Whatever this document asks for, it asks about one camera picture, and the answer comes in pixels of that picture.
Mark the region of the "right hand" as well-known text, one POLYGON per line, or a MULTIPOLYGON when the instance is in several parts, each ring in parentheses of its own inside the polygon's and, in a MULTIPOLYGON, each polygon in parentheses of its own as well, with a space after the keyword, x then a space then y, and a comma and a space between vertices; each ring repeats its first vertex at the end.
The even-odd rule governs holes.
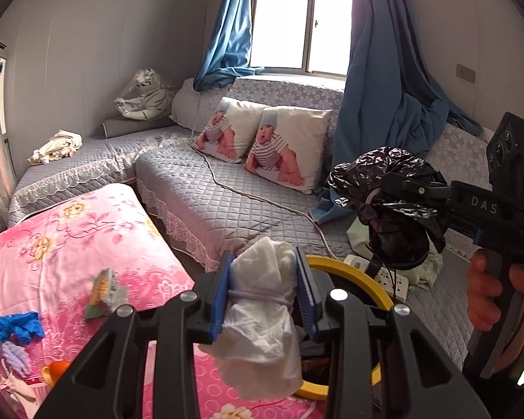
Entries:
MULTIPOLYGON (((472 255, 467 271, 467 315, 472 325, 480 331, 489 331, 498 323, 501 311, 493 299, 501 295, 501 282, 487 273, 488 261, 484 250, 472 255)), ((524 294, 524 265, 513 265, 509 279, 520 293, 524 294)), ((512 343, 500 355, 494 366, 494 372, 500 372, 512 365, 524 347, 524 322, 512 343)))

